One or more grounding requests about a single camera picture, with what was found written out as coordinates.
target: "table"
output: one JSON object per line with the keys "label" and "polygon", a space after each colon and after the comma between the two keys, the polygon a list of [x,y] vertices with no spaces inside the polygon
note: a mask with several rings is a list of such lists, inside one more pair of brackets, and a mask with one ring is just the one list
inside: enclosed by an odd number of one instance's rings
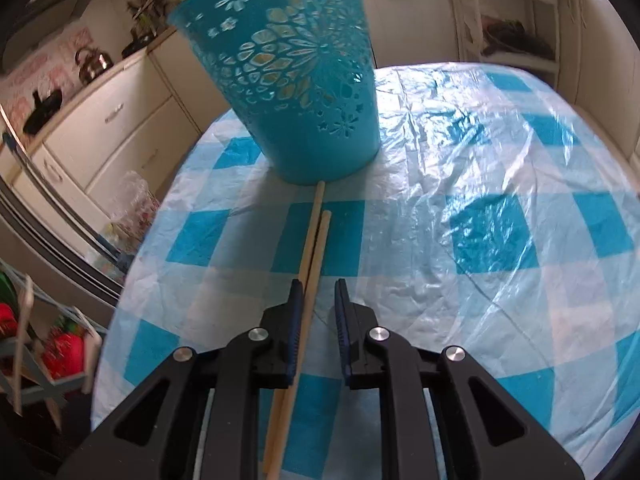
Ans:
{"label": "table", "polygon": [[[463,346],[591,479],[640,408],[640,202],[589,127],[511,68],[376,71],[382,148],[333,212],[283,478],[379,478],[375,391],[340,376],[337,278],[415,346]],[[235,114],[200,139],[127,277],[94,424],[177,346],[224,346],[286,299],[314,189]],[[271,392],[260,395],[260,453]]]}

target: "kettle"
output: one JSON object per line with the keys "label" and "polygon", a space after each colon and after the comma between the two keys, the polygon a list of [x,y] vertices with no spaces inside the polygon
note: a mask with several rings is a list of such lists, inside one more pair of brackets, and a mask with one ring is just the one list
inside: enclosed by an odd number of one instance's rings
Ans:
{"label": "kettle", "polygon": [[[84,57],[84,60],[80,61],[80,53],[86,51],[89,54]],[[91,81],[97,78],[101,73],[110,69],[113,66],[111,56],[104,51],[97,48],[91,48],[84,46],[76,52],[76,65],[80,67],[78,77],[83,85],[88,85]]]}

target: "metal screw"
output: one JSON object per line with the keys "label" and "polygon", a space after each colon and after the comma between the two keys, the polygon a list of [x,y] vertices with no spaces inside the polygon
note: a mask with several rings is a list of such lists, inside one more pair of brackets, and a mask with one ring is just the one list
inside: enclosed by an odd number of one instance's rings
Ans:
{"label": "metal screw", "polygon": [[192,357],[193,357],[193,350],[191,350],[191,348],[187,348],[186,346],[183,346],[181,348],[174,350],[174,359],[179,363],[188,361]]}
{"label": "metal screw", "polygon": [[249,339],[251,341],[264,341],[269,337],[269,332],[263,328],[252,328],[249,330]]}
{"label": "metal screw", "polygon": [[369,337],[373,339],[373,341],[386,341],[389,339],[389,330],[384,327],[377,326],[369,330]]}
{"label": "metal screw", "polygon": [[462,361],[465,358],[465,351],[459,346],[450,346],[444,352],[449,361]]}

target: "blue plastic basket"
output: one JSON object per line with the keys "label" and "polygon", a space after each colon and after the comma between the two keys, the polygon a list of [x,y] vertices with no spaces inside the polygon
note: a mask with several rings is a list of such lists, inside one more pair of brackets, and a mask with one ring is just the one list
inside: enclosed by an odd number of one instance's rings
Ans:
{"label": "blue plastic basket", "polygon": [[335,180],[376,155],[362,0],[185,0],[169,21],[284,180]]}

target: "green object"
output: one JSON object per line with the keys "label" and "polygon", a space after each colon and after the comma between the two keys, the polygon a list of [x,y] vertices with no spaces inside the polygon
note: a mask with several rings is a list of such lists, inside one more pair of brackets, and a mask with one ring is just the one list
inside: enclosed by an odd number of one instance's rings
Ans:
{"label": "green object", "polygon": [[9,277],[0,272],[0,303],[6,303],[14,311],[16,319],[18,319],[20,308],[18,307],[18,294],[15,291],[14,284]]}

